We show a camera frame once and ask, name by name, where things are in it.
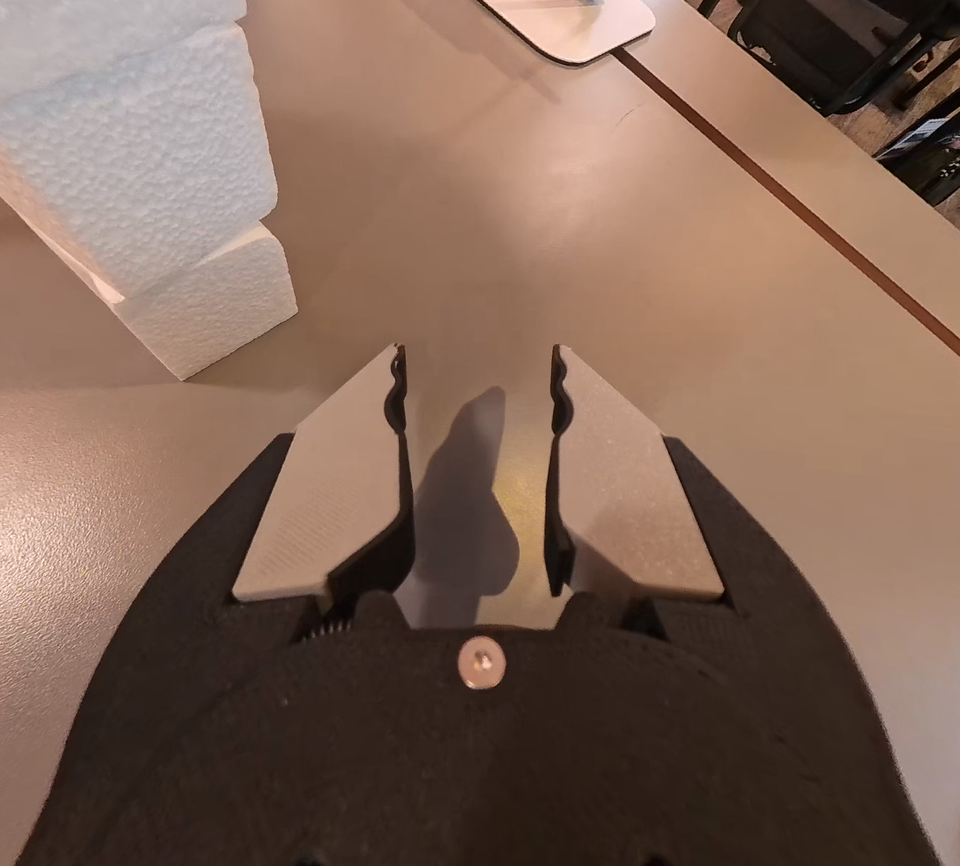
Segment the black office chair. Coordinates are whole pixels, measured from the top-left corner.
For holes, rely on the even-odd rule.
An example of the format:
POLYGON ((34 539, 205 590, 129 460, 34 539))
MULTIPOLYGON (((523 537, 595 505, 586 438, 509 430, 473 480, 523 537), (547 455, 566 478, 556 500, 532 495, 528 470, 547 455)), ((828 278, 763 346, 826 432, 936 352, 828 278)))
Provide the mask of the black office chair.
POLYGON ((959 0, 741 0, 727 36, 821 116, 876 99, 958 38, 959 0))

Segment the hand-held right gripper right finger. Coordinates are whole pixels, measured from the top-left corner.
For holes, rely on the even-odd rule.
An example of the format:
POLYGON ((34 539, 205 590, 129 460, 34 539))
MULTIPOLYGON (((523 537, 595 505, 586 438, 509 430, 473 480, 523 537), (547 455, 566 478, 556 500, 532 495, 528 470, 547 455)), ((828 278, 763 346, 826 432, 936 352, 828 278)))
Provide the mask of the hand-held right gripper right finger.
POLYGON ((665 434, 570 347, 551 349, 543 563, 553 598, 714 603, 724 595, 665 434))

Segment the dark green bag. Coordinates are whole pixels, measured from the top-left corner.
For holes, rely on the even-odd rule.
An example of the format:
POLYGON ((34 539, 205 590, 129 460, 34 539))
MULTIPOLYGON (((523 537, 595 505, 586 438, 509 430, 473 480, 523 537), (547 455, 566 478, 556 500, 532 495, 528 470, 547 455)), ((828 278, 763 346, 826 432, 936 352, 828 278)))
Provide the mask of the dark green bag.
POLYGON ((927 119, 874 157, 931 207, 959 188, 959 114, 927 119))

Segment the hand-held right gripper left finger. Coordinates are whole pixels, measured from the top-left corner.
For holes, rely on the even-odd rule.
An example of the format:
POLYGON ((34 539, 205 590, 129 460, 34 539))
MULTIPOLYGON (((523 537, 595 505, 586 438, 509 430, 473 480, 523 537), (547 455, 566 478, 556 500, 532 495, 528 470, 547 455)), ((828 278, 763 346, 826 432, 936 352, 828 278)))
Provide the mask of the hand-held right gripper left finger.
POLYGON ((242 603, 311 597, 351 617, 416 557, 405 347, 390 344, 295 428, 232 587, 242 603))

